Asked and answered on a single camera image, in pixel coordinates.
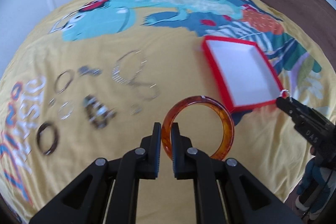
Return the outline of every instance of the bed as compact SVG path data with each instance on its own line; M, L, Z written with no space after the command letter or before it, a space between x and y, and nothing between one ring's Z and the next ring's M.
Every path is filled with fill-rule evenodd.
M206 95L220 101L200 47L207 34L257 42L284 88L335 122L331 64L299 26L260 0L74 0L34 28L0 81L0 193L17 218L28 223L96 158L116 159L137 147L179 100ZM139 50L146 63L137 80L158 87L150 101L142 96L148 90L135 92L111 77L118 59ZM131 63L122 68L130 75L136 68ZM79 76L84 65L102 74ZM74 79L57 94L55 80L69 69ZM82 102L89 94L117 110L105 128L88 121ZM73 111L61 119L66 102ZM134 105L142 110L131 115ZM232 117L228 157L284 201L303 175L310 146L275 105ZM46 121L59 132L58 146L47 156L36 143ZM195 147L209 154L218 147L221 122L211 110L192 106L177 122ZM192 182L174 179L162 150L158 179L140 182L137 223L195 223L193 200Z

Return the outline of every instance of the silver bolt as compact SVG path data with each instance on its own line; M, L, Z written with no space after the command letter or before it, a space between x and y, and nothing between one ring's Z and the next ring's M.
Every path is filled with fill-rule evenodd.
M232 167L234 167L234 166L236 166L237 165L237 161L235 160L235 159L227 159L226 160L226 164L228 165L228 166L232 166Z
M197 150L197 148L195 148L195 147L189 147L189 148L187 149L187 152L188 152L188 154L196 155L197 152L198 152L198 150Z
M146 152L146 150L145 150L144 148L142 148L142 147L139 147L139 148L137 148L137 149L135 150L135 153L136 153L137 155L143 155L143 154L145 154L145 152Z
M95 164L98 166L103 166L106 163L106 160L103 158L96 159Z

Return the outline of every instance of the dark brown bangle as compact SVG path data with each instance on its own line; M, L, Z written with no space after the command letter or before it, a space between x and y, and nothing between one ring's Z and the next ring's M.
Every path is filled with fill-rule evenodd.
M54 131L54 142L51 145L51 147L48 149L48 151L43 151L42 148L41 148L41 145L40 145L40 140L41 140L42 132L47 127L52 127L52 129ZM58 144L58 131L57 131L56 126L54 126L54 124L52 122L43 123L37 131L36 141L37 141L37 146L38 146L39 150L42 152L42 154L50 155L51 153L53 153L55 151L56 147L57 147L57 144Z

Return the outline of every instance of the amber bangle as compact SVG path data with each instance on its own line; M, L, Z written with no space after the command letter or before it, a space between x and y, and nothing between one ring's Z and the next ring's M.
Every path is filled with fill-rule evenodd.
M162 125L162 132L161 132L161 140L164 150L166 151L167 155L172 158L171 154L171 142L170 142L170 131L173 125L174 119L176 116L181 112L182 109L189 105L193 104L201 104L206 105L213 109L218 116L220 117L222 124L223 124L223 139L222 142L217 149L217 151L211 156L213 159L223 160L227 153L230 151L234 134L235 128L233 120L226 110L226 108L218 101L206 97L206 96L192 96L179 101L176 105L174 105L167 113L163 125Z
M51 147L47 150L47 151L43 151L42 148L41 148L41 144L40 144L40 141L41 141L41 135L42 135L42 132L47 128L47 127L51 127L53 129L53 132L54 132L54 142L53 144L51 145ZM58 131L57 131L57 128L56 126L54 126L53 123L51 122L45 122L43 123L40 128L38 129L37 131L37 136L36 136L36 141L37 141L37 146L39 148L39 150L44 154L44 155L49 155L51 153L53 153L57 147L57 144L58 144Z

